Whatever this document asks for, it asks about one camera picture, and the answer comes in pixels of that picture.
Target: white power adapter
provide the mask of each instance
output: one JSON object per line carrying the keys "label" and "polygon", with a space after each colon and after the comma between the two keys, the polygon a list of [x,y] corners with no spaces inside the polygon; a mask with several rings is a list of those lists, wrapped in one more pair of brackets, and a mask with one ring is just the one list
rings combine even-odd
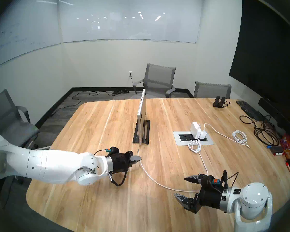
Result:
{"label": "white power adapter", "polygon": [[201,130],[201,125],[199,125],[197,122],[192,122],[190,131],[193,135],[193,138],[197,139],[204,139],[206,137],[206,131]]}
{"label": "white power adapter", "polygon": [[194,121],[191,124],[190,131],[193,135],[193,138],[195,138],[197,140],[200,137],[201,132],[202,132],[201,126],[197,122]]}

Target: black monitor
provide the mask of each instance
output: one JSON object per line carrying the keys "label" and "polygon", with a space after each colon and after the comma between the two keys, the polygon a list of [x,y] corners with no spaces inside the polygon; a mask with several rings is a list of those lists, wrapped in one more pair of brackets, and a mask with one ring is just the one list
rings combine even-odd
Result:
{"label": "black monitor", "polygon": [[229,75],[263,98],[264,108],[290,135],[290,25],[258,0],[243,0]]}

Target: wooden table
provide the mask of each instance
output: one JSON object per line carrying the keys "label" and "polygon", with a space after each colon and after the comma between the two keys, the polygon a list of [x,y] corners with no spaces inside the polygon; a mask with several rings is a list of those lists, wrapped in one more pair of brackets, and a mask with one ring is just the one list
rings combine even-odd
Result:
{"label": "wooden table", "polygon": [[[235,186],[264,183],[273,195],[273,212],[290,198],[290,174],[283,156],[273,156],[258,141],[253,125],[239,120],[241,108],[231,104],[212,106],[213,99],[147,99],[150,124],[149,145],[132,144],[140,100],[98,101],[81,105],[60,132],[52,149],[92,152],[116,146],[121,153],[140,148],[142,163],[159,183],[181,190],[199,190],[200,185],[184,177],[206,173],[200,156],[187,146],[176,146],[173,131],[189,131],[192,121],[211,124],[229,137],[235,130],[246,133],[250,149],[206,128],[214,145],[201,154],[210,175],[232,175],[239,171]],[[113,175],[121,181],[123,173]],[[183,193],[193,197],[194,193]],[[28,205],[51,221],[73,231],[233,231],[234,214],[203,207],[197,214],[184,210],[167,190],[150,180],[140,164],[129,169],[120,187],[105,177],[93,185],[77,182],[47,184],[32,180]]]}

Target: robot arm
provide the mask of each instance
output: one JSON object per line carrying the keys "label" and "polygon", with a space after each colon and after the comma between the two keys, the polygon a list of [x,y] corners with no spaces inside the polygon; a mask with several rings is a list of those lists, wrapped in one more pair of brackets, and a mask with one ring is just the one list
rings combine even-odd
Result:
{"label": "robot arm", "polygon": [[[175,198],[186,210],[193,213],[197,213],[202,206],[220,209],[225,213],[235,213],[234,231],[268,229],[273,205],[272,194],[267,187],[261,183],[251,183],[242,189],[229,187],[227,177],[226,170],[220,180],[205,174],[186,177],[185,180],[202,185],[200,193],[196,193],[193,199],[180,194],[174,194]],[[262,220],[250,223],[241,221],[241,216],[247,220],[255,219],[264,208],[265,217]]]}
{"label": "robot arm", "polygon": [[20,175],[47,183],[61,184],[75,180],[81,185],[89,185],[109,176],[111,182],[117,185],[112,174],[125,172],[126,177],[129,167],[142,159],[134,156],[132,151],[119,153],[116,147],[106,151],[109,152],[107,156],[94,156],[88,152],[78,154],[62,150],[29,150],[10,144],[0,135],[0,155],[6,154],[0,179]]}

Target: whiteboard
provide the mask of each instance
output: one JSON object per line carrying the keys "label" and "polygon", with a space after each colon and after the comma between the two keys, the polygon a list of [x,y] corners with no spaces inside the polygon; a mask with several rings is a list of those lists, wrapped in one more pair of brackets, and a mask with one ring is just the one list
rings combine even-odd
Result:
{"label": "whiteboard", "polygon": [[13,0],[0,17],[0,64],[58,43],[57,0]]}
{"label": "whiteboard", "polygon": [[201,9],[202,0],[59,2],[63,42],[147,39],[196,43]]}

